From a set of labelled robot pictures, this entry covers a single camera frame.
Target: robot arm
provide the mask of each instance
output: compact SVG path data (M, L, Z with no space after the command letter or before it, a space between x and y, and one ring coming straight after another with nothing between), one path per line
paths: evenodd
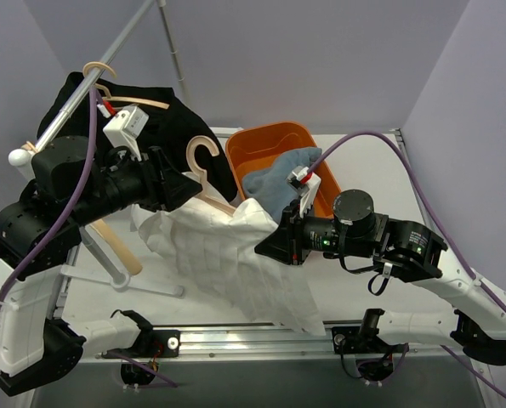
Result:
M0 212L0 290L16 266L44 237L69 200L85 162L88 140L55 139L31 160L33 179L14 204ZM131 204L172 211L202 187L174 170L162 150L152 147L132 158L115 148L109 165L93 166L71 216L58 234L18 276L0 303L0 388L9 396L66 375L83 356L111 349L141 352L154 342L151 324L133 311L107 320L54 320L48 311L58 275L81 242L80 227Z
M299 173L295 170L289 183L303 203L302 192L309 190L310 181L297 181ZM369 309L359 333L362 340L461 347L472 359L506 365L506 314L481 286L491 289L505 305L506 292L479 274L474 279L468 276L436 233L419 223L375 213L372 197L360 190L338 195L332 219L301 216L301 207L296 200L283 211L279 228L257 245L256 253L301 264L310 251L319 251L324 258L338 259L345 270L348 256L371 258L371 267L348 272L377 272L375 277L384 280L382 288L395 277L433 292L454 308L441 314Z

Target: white cloth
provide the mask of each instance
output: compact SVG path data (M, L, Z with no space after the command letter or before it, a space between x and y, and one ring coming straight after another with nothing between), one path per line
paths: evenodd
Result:
M214 188L208 194L223 200ZM325 334L304 270L254 252L277 228L256 200L245 200L233 216L197 198L173 212L134 206L132 222L166 268L227 299L248 319Z

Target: hanger hook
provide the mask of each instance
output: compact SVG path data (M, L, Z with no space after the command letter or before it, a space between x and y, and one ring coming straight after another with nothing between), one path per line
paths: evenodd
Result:
M88 75L88 73L90 72L90 70L92 68L100 68L101 70L109 71L109 73L112 75L113 78L117 77L117 73L115 72L115 70L113 70L107 64L104 64L103 62L98 62L98 61L87 62L84 65L84 67L82 68L82 76L86 78L86 75ZM99 85L98 83L95 83L94 87L97 88L98 90L100 90L101 92L103 92L105 95L105 98L107 98L107 99L112 98L111 91L105 85Z
M207 136L196 136L188 142L186 146L186 162L188 163L188 167L190 170L198 175L203 176L207 171L204 168L201 168L196 163L196 158L194 153L196 152L196 147L205 146L209 149L209 153L211 156L218 156L220 154L219 147Z
M111 74L111 76L113 78L116 78L117 77L117 73L115 72L115 70L113 70L110 66L108 66L107 64L104 64L103 62L98 62L98 61L90 61L90 62L87 62L84 67L82 68L82 75L84 77L86 77L86 75L88 75L88 73L90 72L90 70L92 68L100 68L101 70L106 70L106 71L109 71L109 73Z

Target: clothes hanger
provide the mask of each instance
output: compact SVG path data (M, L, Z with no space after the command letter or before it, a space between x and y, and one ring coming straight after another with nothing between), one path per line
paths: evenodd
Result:
M86 77L92 68L100 68L101 70L109 71L113 78L117 77L117 73L107 64L98 61L90 61L84 65L82 68L82 75ZM159 102L157 100L151 99L142 99L142 98L132 98L129 96L113 96L111 95L111 91L109 88L104 85L99 85L98 83L94 84L94 86L101 91L103 100L107 100L109 102L129 102L130 104L138 104L138 105L148 105L154 106L155 108L167 109L169 107L168 104L163 102ZM115 111L119 111L121 108L113 108Z
M205 201L212 207L218 208L223 213L226 213L230 216L234 215L236 209L221 200L213 198L207 194L208 191L208 171L204 168L201 168L196 163L196 158L194 157L194 153L196 152L196 147L205 146L209 149L209 153L211 156L218 156L220 154L219 147L207 136L196 136L188 142L186 146L186 162L188 163L188 167L190 170L200 178L200 184L202 185L202 192L198 194L196 197L202 201Z

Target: white table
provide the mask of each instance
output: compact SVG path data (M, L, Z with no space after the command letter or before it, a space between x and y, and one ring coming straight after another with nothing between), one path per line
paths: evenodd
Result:
M395 141L394 135L388 135ZM316 135L317 145L323 150L341 135ZM367 191L374 200L377 213L392 218L422 221L412 186L398 158L381 141L364 136L352 139L336 150L328 165L342 190L357 188ZM133 309L154 325L206 325L248 323L239 309L226 301L198 291L195 285L182 277L169 276L160 269L159 256L151 253L136 233L129 232L128 212L107 219L144 265L133 279L146 279L185 286L185 298L163 297L154 293L127 290L115 292L110 286L73 280L70 284L64 310L66 320L96 320L110 316L115 309ZM120 265L116 257L108 254ZM351 260L350 268L363 265L363 260ZM94 258L81 250L77 266L101 270ZM367 291L371 274L351 275L341 269L338 260L328 261L320 253L311 253L304 266L311 291L323 320L359 320L368 308L394 311L431 312L451 308L430 292L413 285L391 280L381 297Z

